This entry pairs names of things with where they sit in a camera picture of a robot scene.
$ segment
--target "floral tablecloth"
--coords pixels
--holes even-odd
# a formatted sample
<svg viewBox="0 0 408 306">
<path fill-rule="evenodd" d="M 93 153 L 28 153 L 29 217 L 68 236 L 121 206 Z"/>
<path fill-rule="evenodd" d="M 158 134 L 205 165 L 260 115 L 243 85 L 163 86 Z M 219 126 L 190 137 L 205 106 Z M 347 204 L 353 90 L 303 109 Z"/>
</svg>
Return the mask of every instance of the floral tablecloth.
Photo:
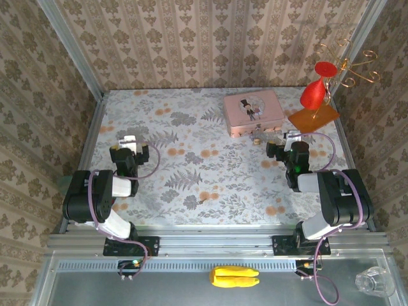
<svg viewBox="0 0 408 306">
<path fill-rule="evenodd" d="M 109 147 L 124 135 L 156 144 L 161 164 L 141 180 L 134 198 L 117 199 L 113 209 L 136 225 L 296 224 L 320 209 L 317 193 L 294 193 L 285 167 L 267 158 L 265 141 L 284 143 L 282 131 L 263 134 L 262 145 L 249 137 L 230 138 L 222 112 L 223 98 L 262 89 L 165 89 L 111 91 L 92 158 L 92 169 L 115 169 Z M 303 87 L 273 88 L 284 113 L 302 109 Z M 321 128 L 337 149 L 332 168 L 346 168 L 334 123 Z M 332 146 L 320 136 L 306 137 L 310 169 L 323 167 Z M 148 174 L 157 163 L 139 167 Z"/>
</svg>

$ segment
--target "damask wallpaper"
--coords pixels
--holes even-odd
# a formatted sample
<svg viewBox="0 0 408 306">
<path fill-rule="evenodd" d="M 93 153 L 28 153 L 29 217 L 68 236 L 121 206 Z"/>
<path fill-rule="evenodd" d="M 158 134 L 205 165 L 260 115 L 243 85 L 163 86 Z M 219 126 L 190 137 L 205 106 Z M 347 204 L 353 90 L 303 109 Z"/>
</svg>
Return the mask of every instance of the damask wallpaper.
<svg viewBox="0 0 408 306">
<path fill-rule="evenodd" d="M 379 59 L 367 69 L 381 81 L 359 81 L 335 95 L 357 169 L 374 202 L 375 223 L 388 233 L 408 285 L 408 1 L 388 1 L 362 49 Z"/>
<path fill-rule="evenodd" d="M 55 0 L 105 91 L 307 85 L 368 0 Z"/>
<path fill-rule="evenodd" d="M 36 1 L 0 1 L 0 305 L 27 305 L 95 101 Z"/>
</svg>

